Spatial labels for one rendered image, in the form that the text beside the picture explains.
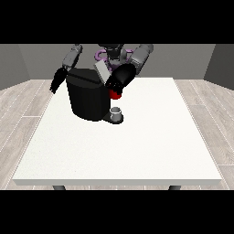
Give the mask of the black coffee machine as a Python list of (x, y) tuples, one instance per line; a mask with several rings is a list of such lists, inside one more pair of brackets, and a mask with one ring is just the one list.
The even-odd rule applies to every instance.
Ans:
[(111, 98), (109, 90), (101, 82), (95, 69), (71, 69), (66, 78), (69, 100), (73, 113), (86, 121), (106, 121), (112, 124), (123, 122), (111, 116)]

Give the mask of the pale grey machine lid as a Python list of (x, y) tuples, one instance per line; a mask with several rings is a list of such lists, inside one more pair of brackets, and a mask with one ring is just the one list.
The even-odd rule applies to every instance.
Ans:
[(110, 72), (108, 71), (106, 64), (103, 60), (100, 60), (94, 64), (94, 68), (97, 71), (101, 81), (103, 84), (106, 83), (108, 78), (110, 77)]

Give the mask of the red pod holder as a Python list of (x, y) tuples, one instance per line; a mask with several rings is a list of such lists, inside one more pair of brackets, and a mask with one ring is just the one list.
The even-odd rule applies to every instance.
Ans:
[(109, 90), (109, 94), (110, 94), (110, 98), (112, 100), (119, 100), (122, 97), (121, 94), (118, 94), (117, 92), (115, 92), (113, 90)]

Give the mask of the small grey cup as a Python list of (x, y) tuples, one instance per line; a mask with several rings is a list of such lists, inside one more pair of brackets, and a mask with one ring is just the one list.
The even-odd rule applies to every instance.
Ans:
[(110, 113), (111, 113), (111, 119), (114, 122), (117, 122), (122, 118), (122, 111), (119, 107), (112, 107), (110, 109)]

